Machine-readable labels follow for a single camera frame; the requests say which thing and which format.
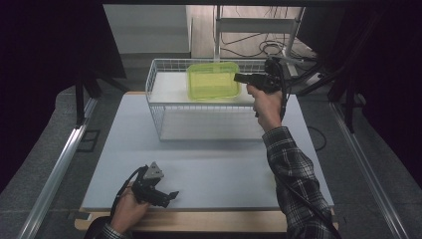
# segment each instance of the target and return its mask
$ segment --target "white wire rack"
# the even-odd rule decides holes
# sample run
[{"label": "white wire rack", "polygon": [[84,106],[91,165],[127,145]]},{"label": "white wire rack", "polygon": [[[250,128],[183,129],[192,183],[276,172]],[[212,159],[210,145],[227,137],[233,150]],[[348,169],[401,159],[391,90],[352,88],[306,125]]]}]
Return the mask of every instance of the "white wire rack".
[{"label": "white wire rack", "polygon": [[[251,139],[261,140],[253,99],[244,90],[233,99],[191,101],[186,91],[186,70],[212,59],[155,59],[146,81],[146,99],[161,140]],[[240,73],[264,73],[264,60],[234,62]]]}]

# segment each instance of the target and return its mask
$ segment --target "white table surface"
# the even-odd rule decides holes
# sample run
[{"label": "white table surface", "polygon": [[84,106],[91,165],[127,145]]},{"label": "white table surface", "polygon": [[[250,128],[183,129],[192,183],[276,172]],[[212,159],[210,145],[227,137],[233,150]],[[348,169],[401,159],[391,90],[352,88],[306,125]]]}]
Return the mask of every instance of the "white table surface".
[{"label": "white table surface", "polygon": [[[333,205],[301,108],[290,96],[284,125],[313,161],[321,192]],[[169,209],[267,210],[278,208],[274,175],[261,141],[160,141],[145,95],[123,96],[82,208],[110,209],[139,167],[156,161],[164,177],[156,189],[180,191]]]}]

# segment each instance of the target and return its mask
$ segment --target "plaid shirt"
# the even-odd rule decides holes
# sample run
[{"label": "plaid shirt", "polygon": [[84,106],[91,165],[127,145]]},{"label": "plaid shirt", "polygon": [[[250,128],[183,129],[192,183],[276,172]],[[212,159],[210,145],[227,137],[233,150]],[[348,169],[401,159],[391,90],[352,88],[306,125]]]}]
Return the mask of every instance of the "plaid shirt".
[{"label": "plaid shirt", "polygon": [[[263,135],[271,167],[294,191],[330,219],[330,209],[319,191],[311,160],[296,146],[289,130],[282,126]],[[277,199],[288,221],[288,238],[334,238],[328,228],[277,180]]]}]

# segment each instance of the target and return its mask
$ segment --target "gray floor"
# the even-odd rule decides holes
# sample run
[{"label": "gray floor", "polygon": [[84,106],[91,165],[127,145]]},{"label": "gray floor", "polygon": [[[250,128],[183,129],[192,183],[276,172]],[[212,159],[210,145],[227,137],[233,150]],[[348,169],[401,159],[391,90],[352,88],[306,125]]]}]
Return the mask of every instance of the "gray floor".
[{"label": "gray floor", "polygon": [[[150,62],[154,58],[212,57],[192,54],[139,54],[122,56],[127,79],[118,79],[132,91],[143,91]],[[106,142],[107,133],[118,108],[122,92],[99,81],[103,94],[98,99],[89,130],[99,130],[99,139],[91,152],[77,152],[36,238],[83,238],[75,229],[75,214],[94,173]],[[317,152],[335,204],[339,231],[343,238],[393,238],[378,204],[339,130],[326,99],[330,85],[299,98],[308,126],[323,132],[326,146]],[[422,238],[422,191],[391,151],[367,123],[360,109],[354,111],[355,136],[376,176],[397,210],[409,238]],[[44,183],[56,164],[76,121],[75,91],[67,89],[57,96],[56,110],[43,134],[20,170],[0,194],[0,238],[16,238]],[[323,145],[322,136],[309,129],[315,147]],[[144,238],[275,238],[281,235],[192,235],[144,234]]]}]

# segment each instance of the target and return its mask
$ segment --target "yellow-green box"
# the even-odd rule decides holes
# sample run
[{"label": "yellow-green box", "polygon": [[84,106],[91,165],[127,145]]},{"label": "yellow-green box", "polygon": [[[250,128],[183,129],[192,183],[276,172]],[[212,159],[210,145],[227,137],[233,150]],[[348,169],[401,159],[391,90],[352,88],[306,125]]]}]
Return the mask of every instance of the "yellow-green box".
[{"label": "yellow-green box", "polygon": [[191,100],[234,98],[240,84],[234,81],[239,66],[233,62],[191,65],[187,69],[187,92]]}]

